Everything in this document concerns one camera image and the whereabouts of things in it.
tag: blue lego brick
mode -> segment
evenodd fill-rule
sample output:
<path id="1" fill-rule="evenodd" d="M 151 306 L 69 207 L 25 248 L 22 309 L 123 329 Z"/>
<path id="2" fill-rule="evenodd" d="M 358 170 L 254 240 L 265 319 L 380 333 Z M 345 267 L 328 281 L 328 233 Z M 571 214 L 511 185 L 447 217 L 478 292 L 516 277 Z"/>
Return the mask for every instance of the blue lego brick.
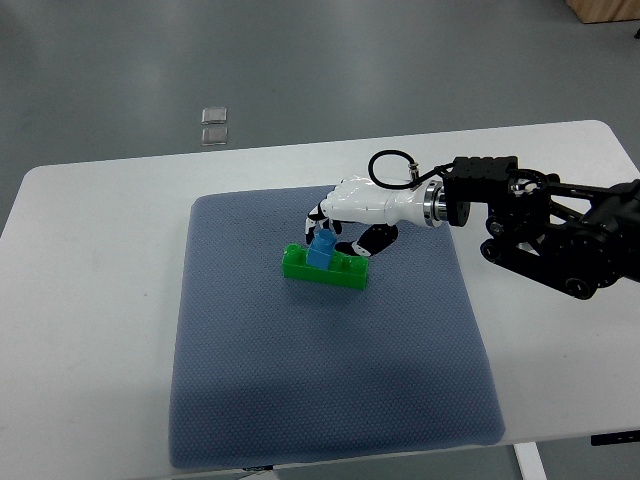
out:
<path id="1" fill-rule="evenodd" d="M 333 247 L 336 245 L 336 236 L 325 228 L 318 230 L 313 236 L 313 241 L 307 251 L 307 265 L 329 270 Z"/>

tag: toy building block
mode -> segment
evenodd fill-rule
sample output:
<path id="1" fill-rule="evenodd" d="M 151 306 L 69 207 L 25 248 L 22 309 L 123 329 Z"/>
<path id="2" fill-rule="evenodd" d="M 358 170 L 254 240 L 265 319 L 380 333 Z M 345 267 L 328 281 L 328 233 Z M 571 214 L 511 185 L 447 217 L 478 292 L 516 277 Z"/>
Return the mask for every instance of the toy building block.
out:
<path id="1" fill-rule="evenodd" d="M 369 260 L 334 252 L 328 270 L 307 265 L 307 250 L 297 243 L 287 245 L 282 258 L 282 273 L 286 278 L 298 278 L 340 287 L 364 290 L 367 287 Z"/>
<path id="2" fill-rule="evenodd" d="M 307 250 L 307 265 L 329 270 L 331 257 L 333 257 L 333 247 L 335 247 L 336 236 L 325 228 L 316 231 L 313 241 Z"/>

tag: white robotic hand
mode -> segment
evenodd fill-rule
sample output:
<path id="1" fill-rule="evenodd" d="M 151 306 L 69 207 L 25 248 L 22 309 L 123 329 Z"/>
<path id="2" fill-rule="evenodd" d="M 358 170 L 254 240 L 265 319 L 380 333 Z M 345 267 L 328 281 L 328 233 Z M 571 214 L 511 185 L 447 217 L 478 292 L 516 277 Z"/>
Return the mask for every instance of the white robotic hand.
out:
<path id="1" fill-rule="evenodd" d="M 398 238 L 396 223 L 406 220 L 421 227 L 437 227 L 436 199 L 442 184 L 429 181 L 414 189 L 388 190 L 366 177 L 352 176 L 336 186 L 308 215 L 307 243 L 316 228 L 333 228 L 340 234 L 340 222 L 371 225 L 355 242 L 339 242 L 336 250 L 359 256 L 381 252 Z"/>
<path id="2" fill-rule="evenodd" d="M 395 225 L 407 220 L 420 227 L 437 227 L 435 198 L 442 184 L 432 180 L 414 189 L 387 190 L 366 177 L 346 178 L 320 202 L 325 218 L 367 225 Z"/>

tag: small square tile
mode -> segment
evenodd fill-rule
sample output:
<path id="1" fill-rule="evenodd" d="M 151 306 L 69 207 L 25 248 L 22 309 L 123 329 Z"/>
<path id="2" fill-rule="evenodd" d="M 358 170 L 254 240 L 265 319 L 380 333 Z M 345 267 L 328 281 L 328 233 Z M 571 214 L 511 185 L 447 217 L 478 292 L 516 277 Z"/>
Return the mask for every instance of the small square tile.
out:
<path id="1" fill-rule="evenodd" d="M 227 143 L 227 127 L 207 127 L 202 129 L 202 145 L 224 145 Z"/>
<path id="2" fill-rule="evenodd" d="M 202 124 L 225 123 L 227 121 L 227 107 L 208 107 L 202 110 Z"/>

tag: green lego brick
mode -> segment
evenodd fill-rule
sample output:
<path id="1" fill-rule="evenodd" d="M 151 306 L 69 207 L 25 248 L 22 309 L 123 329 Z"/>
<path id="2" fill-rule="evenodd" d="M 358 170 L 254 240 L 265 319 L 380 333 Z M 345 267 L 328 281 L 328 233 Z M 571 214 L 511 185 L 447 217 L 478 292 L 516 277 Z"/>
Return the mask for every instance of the green lego brick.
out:
<path id="1" fill-rule="evenodd" d="M 298 278 L 359 290 L 367 288 L 368 268 L 367 258 L 351 257 L 335 251 L 331 257 L 329 270 L 312 267 L 307 265 L 307 250 L 297 243 L 287 245 L 282 257 L 282 273 L 286 278 Z"/>

